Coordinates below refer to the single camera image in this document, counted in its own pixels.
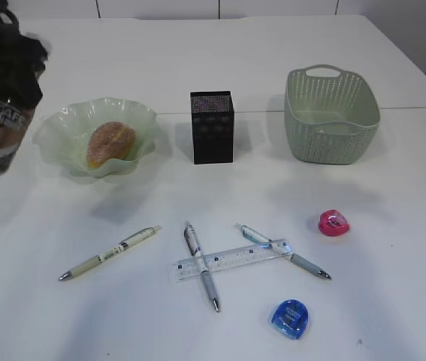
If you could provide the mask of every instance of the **ballpoint pen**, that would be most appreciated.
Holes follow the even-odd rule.
[[[235,226],[241,231],[243,237],[249,239],[251,242],[265,243],[271,241],[268,237],[256,232],[254,229],[249,228],[248,226],[244,226],[239,223],[236,223]],[[293,253],[291,256],[285,256],[285,258],[289,259],[291,263],[294,263],[295,265],[308,271],[312,275],[328,280],[331,279],[331,276],[327,272],[325,272],[323,269],[321,269],[314,263],[311,263],[307,259],[304,259],[297,253]]]
[[[113,258],[119,253],[128,250],[132,246],[135,246],[141,241],[144,241],[146,238],[155,235],[161,229],[160,226],[154,226],[142,229],[141,231],[127,237],[124,241],[118,243],[117,246],[107,250],[106,252],[100,253],[97,256],[89,258],[87,261],[82,262],[80,265],[77,265],[71,268],[69,271],[64,273],[61,277],[59,277],[60,281],[70,280],[71,278],[77,277],[82,273],[90,270],[91,268],[100,265],[103,262],[106,262],[108,259]]]
[[[201,253],[201,248],[199,247],[198,243],[198,238],[196,237],[196,232],[192,228],[191,223],[189,223],[188,221],[186,221],[184,225],[184,238],[186,240],[186,243],[188,244],[191,256],[195,258],[196,263],[198,264],[199,271],[201,272],[201,281],[204,285],[204,289],[206,290],[207,298],[210,299],[216,312],[219,312],[220,308],[218,293],[216,292],[216,288],[214,287],[211,274],[207,269],[206,263],[204,262],[203,255]]]

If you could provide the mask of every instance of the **basket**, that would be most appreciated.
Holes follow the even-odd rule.
[[[313,69],[330,69],[339,74],[308,74]],[[323,164],[354,163],[368,148],[378,126],[378,104],[362,76],[331,65],[289,73],[285,128],[296,158]]]

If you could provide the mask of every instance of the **bread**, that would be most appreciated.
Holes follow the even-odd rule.
[[[124,159],[136,142],[136,131],[121,122],[109,122],[98,127],[87,146],[87,166],[96,169],[109,159]]]

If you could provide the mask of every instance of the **pink pencil sharpener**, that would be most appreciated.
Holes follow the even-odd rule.
[[[349,231],[346,218],[336,209],[326,211],[319,217],[318,228],[324,235],[336,237]]]

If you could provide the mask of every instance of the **pen holder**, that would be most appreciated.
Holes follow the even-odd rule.
[[[231,92],[191,93],[195,164],[233,162],[234,107]]]

